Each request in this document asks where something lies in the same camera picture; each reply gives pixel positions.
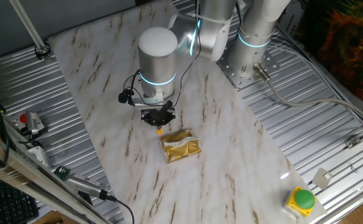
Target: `red button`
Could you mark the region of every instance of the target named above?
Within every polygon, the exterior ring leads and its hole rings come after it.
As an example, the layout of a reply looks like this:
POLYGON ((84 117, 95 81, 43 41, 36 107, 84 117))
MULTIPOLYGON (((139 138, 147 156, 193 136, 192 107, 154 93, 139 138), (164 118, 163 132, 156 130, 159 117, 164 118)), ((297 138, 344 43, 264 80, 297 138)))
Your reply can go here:
POLYGON ((23 114, 20 116, 20 121, 24 124, 27 124, 27 115, 23 114))

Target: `metal grating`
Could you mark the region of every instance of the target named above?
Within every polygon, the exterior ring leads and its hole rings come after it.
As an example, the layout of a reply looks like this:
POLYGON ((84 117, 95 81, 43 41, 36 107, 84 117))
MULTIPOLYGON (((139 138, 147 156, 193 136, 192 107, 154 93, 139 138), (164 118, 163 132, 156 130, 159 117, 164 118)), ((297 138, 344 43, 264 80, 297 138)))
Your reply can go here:
MULTIPOLYGON (((14 121, 34 110, 48 127, 37 140, 43 145, 52 171, 58 166, 106 184, 97 153, 89 138, 81 115, 65 82, 56 57, 44 62, 35 56, 34 48, 0 58, 0 102, 6 116, 14 121)), ((112 222, 123 219, 117 204, 92 197, 94 207, 112 222)), ((40 211, 48 210, 41 202, 40 211)))
MULTIPOLYGON (((300 57, 271 47, 268 52, 280 65, 280 70, 270 76, 284 98, 294 102, 340 98, 338 89, 328 84, 300 57)), ((238 93, 328 213, 363 190, 363 144, 354 149, 345 145, 363 130, 356 115, 334 103, 306 108, 285 106, 278 102, 263 81, 257 81, 238 93), (311 183, 320 167, 333 174, 326 190, 311 183)))

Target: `white marble board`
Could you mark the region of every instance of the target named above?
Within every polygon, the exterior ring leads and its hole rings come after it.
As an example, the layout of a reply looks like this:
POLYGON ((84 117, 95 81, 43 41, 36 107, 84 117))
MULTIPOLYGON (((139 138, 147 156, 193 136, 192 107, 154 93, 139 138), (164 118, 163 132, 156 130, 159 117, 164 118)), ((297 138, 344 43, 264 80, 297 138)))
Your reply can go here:
POLYGON ((139 66, 139 35, 166 27, 175 12, 155 1, 49 40, 115 196, 136 223, 310 223, 325 214, 318 202, 307 218, 283 211, 289 190, 308 187, 215 63, 196 61, 177 118, 163 128, 192 128, 198 155, 167 164, 155 128, 118 103, 139 66))

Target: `green button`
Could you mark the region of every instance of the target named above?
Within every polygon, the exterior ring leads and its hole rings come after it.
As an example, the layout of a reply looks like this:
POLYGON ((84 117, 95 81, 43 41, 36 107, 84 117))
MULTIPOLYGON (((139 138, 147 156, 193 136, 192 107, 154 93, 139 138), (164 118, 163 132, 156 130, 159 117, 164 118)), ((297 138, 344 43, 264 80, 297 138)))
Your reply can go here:
POLYGON ((316 203, 314 195, 308 190, 299 190, 296 193, 295 200, 299 207, 303 209, 311 209, 316 203))

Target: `metal pole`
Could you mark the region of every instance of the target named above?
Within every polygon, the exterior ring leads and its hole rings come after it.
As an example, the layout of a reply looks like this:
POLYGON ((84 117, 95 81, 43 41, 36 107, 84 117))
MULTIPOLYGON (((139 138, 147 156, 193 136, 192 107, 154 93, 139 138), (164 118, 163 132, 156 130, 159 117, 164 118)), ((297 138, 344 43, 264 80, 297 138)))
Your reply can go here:
MULTIPOLYGON (((4 149, 5 144, 0 141, 0 161, 4 158, 4 149)), ((110 224, 23 147, 17 148, 17 152, 9 151, 7 166, 0 168, 0 179, 78 223, 89 223, 91 220, 97 224, 110 224)))
POLYGON ((28 18, 28 15, 25 13, 24 8, 21 6, 19 0, 9 0, 12 4, 14 10, 17 15, 19 15, 22 23, 30 34, 32 40, 35 42, 35 45, 38 47, 41 53, 45 53, 48 50, 48 47, 45 45, 44 41, 40 38, 37 30, 34 25, 32 25, 31 20, 28 18))

